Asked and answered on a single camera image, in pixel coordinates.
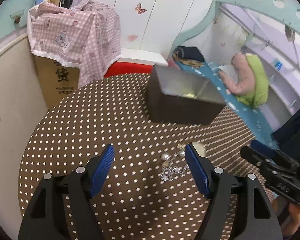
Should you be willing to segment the person's right hand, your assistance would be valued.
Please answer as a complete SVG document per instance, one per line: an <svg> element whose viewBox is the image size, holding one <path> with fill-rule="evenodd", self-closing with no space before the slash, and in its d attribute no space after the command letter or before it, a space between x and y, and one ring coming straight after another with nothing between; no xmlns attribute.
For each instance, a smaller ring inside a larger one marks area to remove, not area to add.
<svg viewBox="0 0 300 240"><path fill-rule="evenodd" d="M289 203L288 211L288 222L284 222L283 226L281 226L283 239L292 237L300 227L300 205Z"/></svg>

